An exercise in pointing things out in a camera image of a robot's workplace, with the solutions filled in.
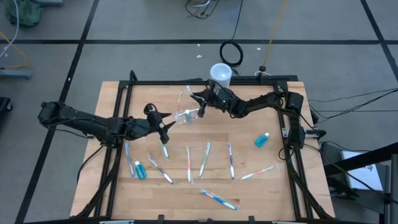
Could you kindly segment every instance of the wooden tabletop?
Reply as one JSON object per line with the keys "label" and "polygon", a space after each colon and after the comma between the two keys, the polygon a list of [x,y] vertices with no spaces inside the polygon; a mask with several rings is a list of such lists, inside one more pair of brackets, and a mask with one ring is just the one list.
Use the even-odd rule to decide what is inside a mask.
{"label": "wooden tabletop", "polygon": [[[312,123],[308,101],[302,82],[290,82],[289,91],[304,96],[302,114]],[[112,116],[118,82],[104,82],[99,94],[96,115]],[[202,86],[193,86],[199,91]],[[265,95],[272,91],[270,86],[230,86],[243,100]],[[145,118],[142,112],[147,103],[156,105],[160,112],[175,113],[178,93],[185,86],[138,85],[133,87],[129,115]],[[182,98],[181,109],[197,108],[197,103],[188,94]],[[262,148],[254,141],[268,132],[269,140]],[[151,134],[136,141],[130,141],[130,155],[133,161],[140,161],[145,167],[145,180],[132,179],[123,151],[116,195],[113,207],[113,219],[155,220],[159,214],[166,220],[248,220],[254,215],[256,220],[294,220],[292,197],[290,194],[288,173],[285,161],[278,159],[282,148],[277,112],[271,108],[255,111],[243,119],[231,119],[228,113],[206,108],[204,118],[192,123],[176,124],[169,130],[170,141],[167,149],[170,160],[166,161],[160,150],[159,135]],[[203,178],[199,179],[199,170],[205,155],[206,142],[211,141],[211,149]],[[235,180],[231,180],[229,171],[228,142],[232,144]],[[314,139],[306,139],[306,144],[317,146]],[[187,153],[190,147],[193,184],[187,180]],[[96,139],[88,141],[85,159],[97,148]],[[320,154],[309,147],[302,149],[302,159],[307,176],[308,189],[318,203],[334,216],[331,198],[323,170]],[[166,181],[161,173],[149,162],[151,154],[158,165],[173,178],[176,184]],[[95,156],[82,170],[73,202],[71,215],[76,215],[90,201],[98,189],[103,168],[105,150]],[[240,180],[246,174],[264,169],[271,164],[277,168],[252,179]],[[201,189],[212,192],[239,206],[231,210],[200,193]],[[305,209],[302,194],[298,189],[302,216]],[[102,214],[105,213],[108,191],[104,195]]]}

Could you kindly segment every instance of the gray floor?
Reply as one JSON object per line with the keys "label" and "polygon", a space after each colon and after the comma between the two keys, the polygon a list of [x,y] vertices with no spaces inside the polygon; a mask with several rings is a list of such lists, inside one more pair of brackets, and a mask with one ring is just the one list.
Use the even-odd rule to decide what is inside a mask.
{"label": "gray floor", "polygon": [[[4,11],[0,0],[0,12]],[[65,0],[64,7],[46,7],[37,27],[21,29],[18,39],[80,39],[93,0]],[[220,1],[206,20],[187,17],[185,0],[100,0],[88,39],[228,39],[239,11],[239,0]],[[386,40],[398,39],[395,0],[368,0]],[[244,1],[236,39],[268,39],[282,1]],[[0,16],[0,31],[13,36],[15,27]],[[359,0],[289,1],[276,39],[377,40]],[[264,60],[267,45],[243,44],[241,75],[253,75]],[[0,134],[0,219],[12,223],[44,142],[46,130],[37,115],[42,101],[58,100],[77,45],[19,44],[32,60],[31,80],[0,79],[0,96],[12,98],[14,110]],[[140,80],[207,78],[220,62],[219,44],[101,45],[86,44],[66,103],[94,112],[101,82],[127,79],[133,69]],[[398,57],[398,45],[389,46]],[[236,52],[226,48],[228,59]],[[21,63],[14,49],[0,67]],[[330,99],[398,86],[380,45],[272,46],[267,71],[273,75],[298,75],[312,99]],[[334,103],[313,103],[318,110],[344,110],[372,97]],[[364,110],[398,110],[391,94]],[[352,149],[375,149],[398,141],[397,112],[350,113],[319,125],[328,131],[324,140]],[[86,141],[56,133],[40,176],[26,221],[66,218],[75,193],[77,170]],[[341,200],[333,200],[337,217],[377,222],[377,214]]]}

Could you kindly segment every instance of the white paper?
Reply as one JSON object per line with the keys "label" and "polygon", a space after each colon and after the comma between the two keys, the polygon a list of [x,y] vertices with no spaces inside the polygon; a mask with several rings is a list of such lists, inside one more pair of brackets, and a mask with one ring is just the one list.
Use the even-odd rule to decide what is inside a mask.
{"label": "white paper", "polygon": [[[343,159],[348,159],[357,155],[362,154],[361,152],[349,152],[349,151],[342,151],[341,156]],[[374,190],[381,190],[383,188],[381,186],[379,173],[377,173],[376,165],[372,164],[366,167],[362,167],[355,170],[348,171],[349,174],[353,175],[354,177],[362,180],[365,184],[368,184]],[[357,180],[354,180],[349,175],[346,175],[347,182],[349,187],[352,189],[361,189],[361,190],[369,190],[365,185],[359,183]]]}

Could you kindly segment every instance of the wooden table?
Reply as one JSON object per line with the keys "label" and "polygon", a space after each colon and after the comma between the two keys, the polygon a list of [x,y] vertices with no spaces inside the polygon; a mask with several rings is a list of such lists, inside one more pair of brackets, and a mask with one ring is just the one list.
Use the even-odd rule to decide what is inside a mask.
{"label": "wooden table", "polygon": [[[302,114],[311,123],[308,101],[302,82],[288,82],[289,91],[304,96]],[[96,115],[112,116],[118,82],[104,82],[99,94]],[[264,95],[272,91],[270,86],[230,86],[241,99]],[[129,115],[145,118],[144,106],[153,103],[161,112],[174,113],[178,93],[185,86],[138,85],[132,89]],[[197,108],[197,103],[184,95],[182,109]],[[172,116],[165,120],[170,122]],[[262,147],[254,145],[255,139],[270,133],[268,142]],[[231,119],[227,113],[207,107],[205,117],[192,123],[175,125],[169,131],[167,144],[170,160],[166,161],[160,150],[159,135],[129,142],[134,161],[140,161],[147,172],[146,180],[132,179],[123,153],[119,169],[112,219],[155,220],[159,214],[166,220],[248,220],[254,215],[256,220],[295,220],[290,194],[288,173],[285,161],[278,159],[282,148],[277,112],[272,108],[250,113],[243,119]],[[212,142],[203,179],[199,170],[205,155],[206,141]],[[227,143],[233,147],[235,180],[229,171],[229,151]],[[314,139],[306,139],[306,144],[317,146]],[[85,159],[99,146],[96,139],[89,140]],[[185,146],[190,146],[191,166],[194,184],[187,180],[187,154]],[[173,178],[175,185],[168,183],[160,172],[149,162],[151,154],[158,164]],[[105,150],[94,157],[80,175],[71,215],[76,215],[92,198],[98,189],[103,168]],[[309,147],[302,149],[302,160],[307,176],[308,189],[318,203],[334,216],[331,198],[326,183],[320,154]],[[240,178],[248,173],[263,169],[271,164],[277,168],[248,180]],[[213,192],[230,202],[239,205],[234,211],[200,193],[201,189]],[[298,189],[302,216],[305,216],[302,194]],[[105,213],[108,192],[104,195],[102,214]]]}

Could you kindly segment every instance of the green bag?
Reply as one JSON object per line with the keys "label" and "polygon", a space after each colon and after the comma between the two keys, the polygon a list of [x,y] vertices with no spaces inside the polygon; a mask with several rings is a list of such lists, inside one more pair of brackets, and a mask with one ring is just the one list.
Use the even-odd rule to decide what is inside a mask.
{"label": "green bag", "polygon": [[[30,0],[16,0],[19,11],[19,25],[33,27],[40,22],[43,7]],[[17,23],[16,7],[14,0],[5,0],[6,17],[11,24]]]}

